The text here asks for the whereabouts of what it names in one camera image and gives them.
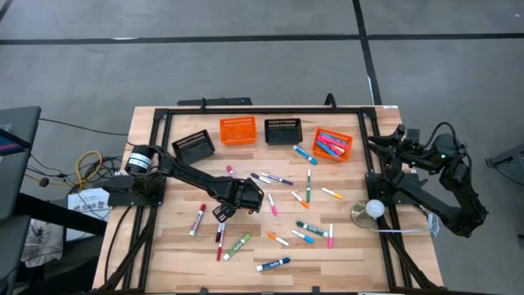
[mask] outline red marker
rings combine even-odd
[[[226,234],[226,224],[221,223],[222,225],[222,234],[220,235],[219,250],[216,252],[216,261],[220,261],[220,255],[222,255],[222,245],[224,241],[224,235]]]
[[[226,169],[228,170],[228,173],[229,175],[231,175],[231,177],[237,178],[237,176],[235,176],[235,171],[233,171],[233,168],[231,168],[231,166],[227,166]]]
[[[202,219],[202,216],[204,215],[204,210],[206,209],[206,205],[205,204],[202,204],[202,206],[200,206],[200,210],[198,211],[198,215],[196,216],[196,219],[195,219],[195,222],[193,223],[193,226],[191,227],[191,230],[189,231],[189,234],[194,236],[195,234],[197,234],[197,228],[198,228],[198,225],[200,224],[200,220]]]

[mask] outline plastic basket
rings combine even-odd
[[[255,117],[221,119],[220,141],[226,145],[255,143]]]
[[[210,157],[215,152],[215,147],[207,130],[191,134],[171,143],[171,145],[174,155],[186,164]]]
[[[343,142],[347,143],[347,147],[348,148],[346,149],[346,151],[340,157],[335,157],[335,156],[332,156],[332,155],[326,153],[321,147],[319,147],[317,145],[317,137],[322,132],[324,132],[326,134],[329,134],[332,137],[338,138],[338,139],[342,140]],[[331,130],[328,130],[328,129],[317,128],[317,132],[316,132],[316,134],[314,136],[314,140],[313,140],[313,154],[315,156],[324,157],[326,159],[330,159],[330,160],[334,160],[334,161],[339,161],[339,162],[348,161],[350,159],[350,155],[351,155],[351,144],[352,143],[353,143],[353,138],[351,136],[347,135],[347,134],[338,133],[338,132],[331,131]]]
[[[302,141],[300,119],[267,119],[264,121],[268,145],[297,144]]]

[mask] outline basket of markers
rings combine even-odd
[[[313,142],[313,154],[338,162],[348,161],[352,142],[353,138],[347,134],[317,128]]]

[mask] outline white ball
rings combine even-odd
[[[378,200],[370,200],[366,204],[366,213],[372,218],[378,218],[384,215],[384,204]]]

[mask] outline green marker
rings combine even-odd
[[[240,241],[238,241],[237,244],[231,250],[229,250],[228,254],[224,255],[224,259],[227,261],[229,258],[231,258],[231,256],[235,255],[238,249],[240,249],[247,241],[249,241],[249,238],[251,238],[251,234],[244,234]]]
[[[305,195],[305,201],[309,202],[309,197],[311,197],[311,169],[308,169],[308,188]]]
[[[301,227],[302,229],[307,229],[308,231],[310,231],[310,232],[312,232],[312,233],[316,233],[317,235],[321,235],[321,236],[323,236],[323,237],[325,237],[325,238],[328,237],[328,232],[325,232],[325,231],[323,231],[323,230],[321,230],[321,229],[314,228],[313,226],[311,226],[311,225],[307,225],[307,224],[305,224],[305,223],[302,222],[302,221],[297,221],[297,222],[296,222],[296,225],[297,225],[298,227]]]

